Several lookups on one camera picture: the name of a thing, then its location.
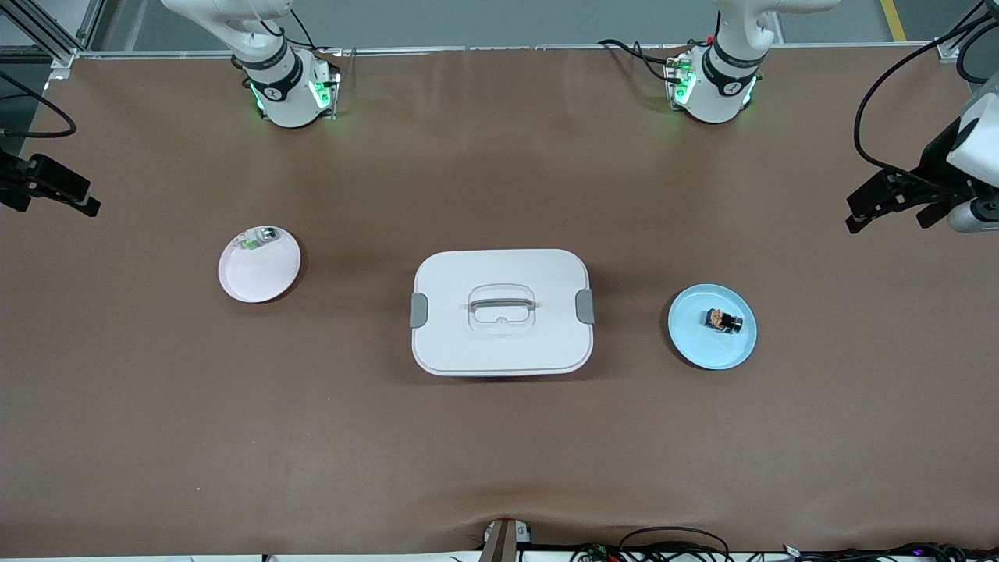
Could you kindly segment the pink round plate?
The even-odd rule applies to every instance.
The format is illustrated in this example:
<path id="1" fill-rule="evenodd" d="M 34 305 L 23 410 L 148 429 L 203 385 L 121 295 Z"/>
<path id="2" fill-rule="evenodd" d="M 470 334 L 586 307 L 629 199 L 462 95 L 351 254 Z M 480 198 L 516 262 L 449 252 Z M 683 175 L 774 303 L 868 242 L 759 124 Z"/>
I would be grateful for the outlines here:
<path id="1" fill-rule="evenodd" d="M 297 238 L 278 226 L 279 239 L 254 251 L 225 246 L 217 266 L 222 291 L 236 301 L 260 304 L 277 299 L 295 284 L 302 270 Z"/>

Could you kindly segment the pink box with white lid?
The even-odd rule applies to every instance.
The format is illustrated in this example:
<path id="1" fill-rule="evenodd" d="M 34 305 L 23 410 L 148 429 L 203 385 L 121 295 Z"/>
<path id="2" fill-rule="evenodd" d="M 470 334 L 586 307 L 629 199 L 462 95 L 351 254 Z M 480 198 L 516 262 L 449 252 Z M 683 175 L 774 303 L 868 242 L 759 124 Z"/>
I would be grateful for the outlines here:
<path id="1" fill-rule="evenodd" d="M 588 267 L 563 249 L 446 251 L 415 271 L 411 354 L 442 377 L 560 375 L 595 349 Z"/>

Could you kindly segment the aluminium frame post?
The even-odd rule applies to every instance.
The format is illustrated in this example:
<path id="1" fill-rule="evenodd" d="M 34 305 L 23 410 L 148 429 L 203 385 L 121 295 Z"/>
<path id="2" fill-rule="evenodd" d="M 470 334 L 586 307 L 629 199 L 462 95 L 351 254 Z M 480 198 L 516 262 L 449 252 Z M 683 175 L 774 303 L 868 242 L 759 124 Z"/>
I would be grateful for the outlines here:
<path id="1" fill-rule="evenodd" d="M 89 51 L 108 0 L 0 0 L 0 61 L 53 62 Z"/>
<path id="2" fill-rule="evenodd" d="M 955 63 L 971 36 L 986 23 L 996 20 L 999 20 L 999 0 L 976 0 L 948 31 L 953 36 L 936 47 L 938 59 L 942 63 Z"/>

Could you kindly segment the light blue round plate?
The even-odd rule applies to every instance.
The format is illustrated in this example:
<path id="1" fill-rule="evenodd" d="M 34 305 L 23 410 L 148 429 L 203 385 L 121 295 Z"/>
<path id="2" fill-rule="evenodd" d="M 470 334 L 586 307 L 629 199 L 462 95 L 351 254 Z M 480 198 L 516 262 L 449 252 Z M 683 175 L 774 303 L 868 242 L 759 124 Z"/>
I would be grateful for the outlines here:
<path id="1" fill-rule="evenodd" d="M 725 334 L 707 327 L 706 311 L 719 308 L 742 317 L 738 334 Z M 738 293 L 721 285 L 703 283 L 678 293 L 665 321 L 675 349 L 686 360 L 707 370 L 727 370 L 741 365 L 754 350 L 759 325 L 748 303 Z"/>

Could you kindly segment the silver table edge rail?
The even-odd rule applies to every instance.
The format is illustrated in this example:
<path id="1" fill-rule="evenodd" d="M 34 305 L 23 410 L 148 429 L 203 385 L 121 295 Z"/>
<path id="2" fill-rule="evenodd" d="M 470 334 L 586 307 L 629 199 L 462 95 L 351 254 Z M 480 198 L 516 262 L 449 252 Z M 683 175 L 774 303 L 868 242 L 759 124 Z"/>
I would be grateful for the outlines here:
<path id="1" fill-rule="evenodd" d="M 918 48 L 926 45 L 925 41 L 903 42 L 854 42 L 854 43 L 776 43 L 770 48 L 771 53 L 788 49 L 809 48 Z M 535 46 L 429 46 L 409 48 L 324 48 L 318 53 L 332 57 L 368 57 L 368 56 L 411 56 L 428 55 L 439 52 L 553 52 L 553 51 L 595 51 L 606 46 L 592 44 L 539 44 Z M 201 60 L 229 59 L 229 50 L 204 51 L 79 51 L 73 55 L 73 61 L 90 60 Z"/>

